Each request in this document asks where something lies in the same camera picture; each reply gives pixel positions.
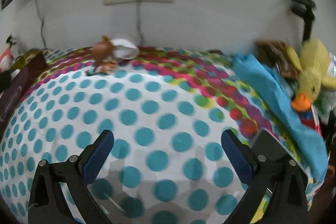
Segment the gold metal tin box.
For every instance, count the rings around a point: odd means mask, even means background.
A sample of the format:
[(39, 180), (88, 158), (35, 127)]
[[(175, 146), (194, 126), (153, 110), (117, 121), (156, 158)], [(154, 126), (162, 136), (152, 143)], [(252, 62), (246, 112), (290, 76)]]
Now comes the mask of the gold metal tin box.
[(30, 62), (11, 81), (10, 87), (1, 96), (1, 138), (9, 124), (19, 102), (30, 86), (46, 70), (47, 63), (42, 52), (35, 55)]

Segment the brown snack packet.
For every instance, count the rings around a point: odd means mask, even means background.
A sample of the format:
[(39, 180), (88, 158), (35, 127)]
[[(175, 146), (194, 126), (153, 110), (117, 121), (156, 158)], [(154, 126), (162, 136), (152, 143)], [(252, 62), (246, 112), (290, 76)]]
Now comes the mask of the brown snack packet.
[(257, 59), (270, 68), (278, 66), (286, 79), (298, 79), (299, 71), (294, 67), (286, 52), (286, 44), (278, 40), (259, 40), (256, 42)]

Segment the blue cloth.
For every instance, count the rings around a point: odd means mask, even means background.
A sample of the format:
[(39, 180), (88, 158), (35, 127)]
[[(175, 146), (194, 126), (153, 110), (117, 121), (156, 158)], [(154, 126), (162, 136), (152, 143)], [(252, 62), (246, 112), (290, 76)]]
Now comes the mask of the blue cloth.
[(327, 173), (327, 150), (323, 138), (312, 128), (302, 124), (291, 107), (291, 100), (273, 69), (260, 63), (254, 55), (232, 55), (232, 69), (243, 82), (250, 85), (265, 101), (276, 118), (288, 129), (316, 182)]

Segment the black clamp mount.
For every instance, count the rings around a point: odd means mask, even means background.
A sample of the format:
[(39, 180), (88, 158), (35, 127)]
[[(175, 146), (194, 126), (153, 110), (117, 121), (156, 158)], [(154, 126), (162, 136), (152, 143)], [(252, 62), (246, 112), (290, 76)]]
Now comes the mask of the black clamp mount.
[(316, 4), (313, 0), (290, 0), (290, 10), (292, 13), (303, 19), (303, 35), (302, 44), (310, 39), (311, 30), (315, 21), (315, 15), (313, 10), (316, 8)]

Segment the polka dot tablecloth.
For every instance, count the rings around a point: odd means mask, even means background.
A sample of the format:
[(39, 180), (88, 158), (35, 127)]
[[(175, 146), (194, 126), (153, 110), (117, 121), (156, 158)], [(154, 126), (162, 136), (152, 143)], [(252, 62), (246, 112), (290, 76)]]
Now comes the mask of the polka dot tablecloth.
[(114, 223), (222, 223), (246, 190), (223, 149), (274, 133), (309, 171), (284, 126), (230, 58), (143, 47), (110, 75), (87, 76), (89, 48), (45, 51), (48, 68), (18, 104), (1, 141), (1, 196), (27, 223), (38, 162), (80, 154), (104, 130), (114, 146), (88, 189)]

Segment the yellow plush duck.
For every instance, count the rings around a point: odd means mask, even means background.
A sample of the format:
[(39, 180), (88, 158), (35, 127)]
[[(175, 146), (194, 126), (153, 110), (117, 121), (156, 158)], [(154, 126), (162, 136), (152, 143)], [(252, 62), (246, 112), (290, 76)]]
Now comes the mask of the yellow plush duck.
[(322, 87), (335, 89), (335, 77), (328, 74), (331, 58), (318, 39), (305, 41), (299, 55), (291, 46), (286, 48), (286, 53), (299, 71), (298, 88), (291, 106), (297, 112), (306, 112), (318, 98)]

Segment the brown haired figurine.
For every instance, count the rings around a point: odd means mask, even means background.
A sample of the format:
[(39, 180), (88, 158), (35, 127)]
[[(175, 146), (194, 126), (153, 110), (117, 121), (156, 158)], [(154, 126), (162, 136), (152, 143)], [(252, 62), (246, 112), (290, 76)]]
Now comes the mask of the brown haired figurine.
[(108, 36), (102, 36), (102, 41), (96, 43), (91, 51), (91, 57), (94, 61), (93, 69), (86, 71), (87, 76), (93, 76), (98, 73), (109, 75), (113, 69), (118, 66), (118, 61), (114, 59), (114, 44)]

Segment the black spray bottle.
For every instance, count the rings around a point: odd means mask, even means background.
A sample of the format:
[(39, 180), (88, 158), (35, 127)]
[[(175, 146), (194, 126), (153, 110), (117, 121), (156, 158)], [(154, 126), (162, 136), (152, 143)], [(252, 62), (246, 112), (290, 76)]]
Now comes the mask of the black spray bottle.
[(17, 38), (15, 38), (14, 36), (10, 35), (7, 39), (6, 39), (6, 44), (9, 47), (9, 51), (10, 54), (12, 56), (13, 60), (17, 60), (19, 59), (19, 57), (21, 57), (22, 55), (22, 49), (21, 46), (17, 40)]

